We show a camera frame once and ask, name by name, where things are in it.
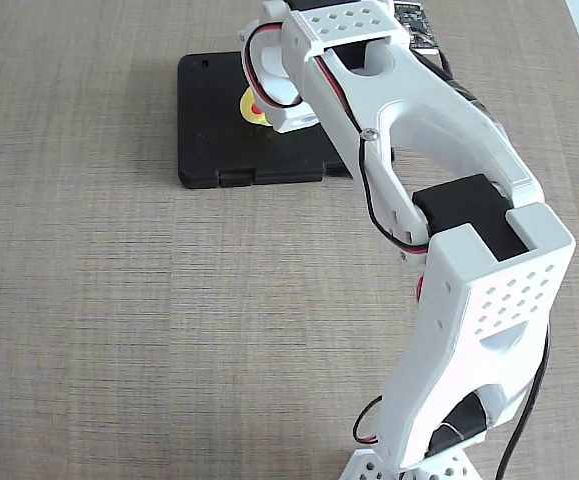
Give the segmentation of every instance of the white robotic arm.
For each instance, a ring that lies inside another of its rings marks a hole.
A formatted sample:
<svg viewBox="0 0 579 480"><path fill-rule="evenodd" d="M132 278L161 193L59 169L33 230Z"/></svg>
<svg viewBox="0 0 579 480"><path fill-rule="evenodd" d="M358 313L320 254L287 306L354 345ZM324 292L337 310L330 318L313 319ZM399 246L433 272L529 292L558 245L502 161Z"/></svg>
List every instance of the white robotic arm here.
<svg viewBox="0 0 579 480"><path fill-rule="evenodd" d="M320 122L376 227L425 265L416 328L366 442L374 448L357 451L341 478L479 478L462 450L512 419L529 390L573 237L500 125L421 62L383 3L298 12L268 1L241 38L245 74L273 128ZM349 70L336 48L357 42L364 64ZM394 147L459 180L410 198Z"/></svg>

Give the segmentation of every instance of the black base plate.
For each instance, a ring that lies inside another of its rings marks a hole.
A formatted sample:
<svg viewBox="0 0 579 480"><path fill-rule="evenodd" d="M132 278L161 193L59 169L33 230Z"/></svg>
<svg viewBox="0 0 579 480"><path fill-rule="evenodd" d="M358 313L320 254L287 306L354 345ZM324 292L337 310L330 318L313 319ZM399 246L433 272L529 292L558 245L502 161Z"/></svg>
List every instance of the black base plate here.
<svg viewBox="0 0 579 480"><path fill-rule="evenodd" d="M187 55L178 65L178 176L186 188L349 176L320 125L279 134L240 114L240 52Z"/></svg>

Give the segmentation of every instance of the red object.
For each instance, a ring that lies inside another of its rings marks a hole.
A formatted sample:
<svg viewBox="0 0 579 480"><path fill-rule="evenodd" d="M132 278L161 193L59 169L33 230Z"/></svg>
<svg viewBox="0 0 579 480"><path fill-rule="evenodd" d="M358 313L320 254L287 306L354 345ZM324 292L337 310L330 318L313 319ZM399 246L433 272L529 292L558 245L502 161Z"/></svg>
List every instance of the red object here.
<svg viewBox="0 0 579 480"><path fill-rule="evenodd" d="M416 287L416 301L420 302L420 297L422 296L422 285L424 284L425 277L420 277L418 280L418 286Z"/></svg>

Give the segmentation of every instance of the table surface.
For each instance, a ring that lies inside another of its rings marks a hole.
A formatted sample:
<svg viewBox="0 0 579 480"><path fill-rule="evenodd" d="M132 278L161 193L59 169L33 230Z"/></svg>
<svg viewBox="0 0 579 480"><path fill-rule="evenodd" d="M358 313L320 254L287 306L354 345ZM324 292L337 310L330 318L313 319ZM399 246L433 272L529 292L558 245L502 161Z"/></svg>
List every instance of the table surface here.
<svg viewBox="0 0 579 480"><path fill-rule="evenodd" d="M176 177L177 62L258 5L0 0L0 478L336 479L355 448L415 272L349 180ZM578 240L508 478L579 478L579 39L564 0L425 6ZM470 450L483 478L511 428Z"/></svg>

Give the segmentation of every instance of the cable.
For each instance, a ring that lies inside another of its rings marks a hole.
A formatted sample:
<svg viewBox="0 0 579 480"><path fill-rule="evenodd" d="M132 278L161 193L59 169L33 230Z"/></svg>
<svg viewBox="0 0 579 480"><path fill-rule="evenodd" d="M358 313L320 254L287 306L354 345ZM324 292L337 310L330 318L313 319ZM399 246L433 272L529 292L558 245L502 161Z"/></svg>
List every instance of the cable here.
<svg viewBox="0 0 579 480"><path fill-rule="evenodd" d="M453 78L453 70L451 69L451 64L449 63L449 59L445 55L445 52L438 49L438 54L440 55L440 63L442 64L442 69L447 72L447 75Z"/></svg>
<svg viewBox="0 0 579 480"><path fill-rule="evenodd" d="M551 350L551 330L549 328L549 325L547 325L547 338L545 339L545 347L542 353L542 361L540 362L540 366L536 371L536 376L533 378L531 390L529 391L529 396L527 397L527 403L525 403L525 407L522 410L520 420L518 420L518 425L516 425L516 429L513 431L513 434L509 439L509 443L507 444L507 448L505 448L505 452L502 454L502 458L500 459L500 465L498 466L498 471L496 472L496 480L502 480L502 478L505 476L505 472L507 471L507 465L509 464L511 455L513 454L513 451L516 448L516 445L518 445L518 440L520 440L520 436L522 435L522 432L527 426L529 416L531 415L531 412L533 412L533 407L535 407L536 405L538 393L540 392L542 381L545 378L545 373L547 372L547 364L549 363L550 350Z"/></svg>
<svg viewBox="0 0 579 480"><path fill-rule="evenodd" d="M253 32L251 32L251 35L249 35L249 38L245 43L244 53L245 53L245 67L247 69L247 74L249 76L249 80L251 81L251 86L254 88L254 90L256 90L256 93L260 96L260 98L264 100L265 103L268 103L272 107L286 109L297 107L298 105L300 105L302 103L302 98L298 97L293 103L289 105L284 105L282 103L276 102L273 98L269 96L269 94L265 91L264 87L260 83L260 79L256 74L256 70L253 68L253 62L251 61L251 42L253 38L259 33L280 30L281 28L282 23L280 22L263 23L261 25L258 25L253 30Z"/></svg>
<svg viewBox="0 0 579 480"><path fill-rule="evenodd" d="M349 100L347 99L347 95L345 94L345 91L343 90L342 86L340 85L340 82L338 82L335 75L329 69L329 67L327 66L327 64L325 63L325 61L322 57L315 57L315 60L316 60L316 63L318 64L320 70L322 71L324 76L327 78L329 84L331 85L331 88L333 88L336 96L338 97L338 100L340 100L340 103L342 104L342 108L344 109L345 113L347 114L347 117L349 117L349 120L351 121L351 123L355 127L356 131L358 132L358 134L360 134L362 132L362 128L360 127L360 124L358 123L355 115L353 114L353 111L351 109L351 104L349 103ZM407 253L412 253L412 254L427 253L427 251L429 250L429 243L424 243L421 245L410 245L408 243L405 243L402 240L400 240L399 238L394 237L390 232L388 232L380 224L380 222L376 218L376 213L373 209L373 202L371 200L371 188L369 186L369 179L367 178L367 171L365 169L365 156L366 156L365 143L366 143L366 140L364 140L363 138L360 138L360 149L358 152L358 166L360 169L360 175L362 177L362 184L363 184L363 187L365 190L365 196L367 199L367 209L369 211L369 218L371 219L371 222L378 229L378 231L380 233L382 233L385 236L385 238L387 238L387 240L389 240L391 243L396 245L401 250L403 250Z"/></svg>
<svg viewBox="0 0 579 480"><path fill-rule="evenodd" d="M438 55L440 55L440 63L442 64L442 69L445 71L445 73L447 75L449 75L451 78L453 78L453 70L451 69L451 64L449 63L449 59L445 55L445 52L443 52L442 50L440 50L440 48L437 47L436 42L429 35L424 34L422 32L412 32L412 33L414 36L422 38L429 45L436 46L436 49L438 50Z"/></svg>
<svg viewBox="0 0 579 480"><path fill-rule="evenodd" d="M353 424L353 431L352 431L353 439L356 442L361 443L363 445L374 445L378 443L378 439L376 438L375 435L371 435L369 437L359 437L358 427L360 426L360 422L362 422L362 419L365 418L365 415L369 413L369 410L378 405L380 402L382 402L382 395L378 395L371 402L369 402L369 404L362 410L362 412L360 412L360 415L358 415L356 423Z"/></svg>

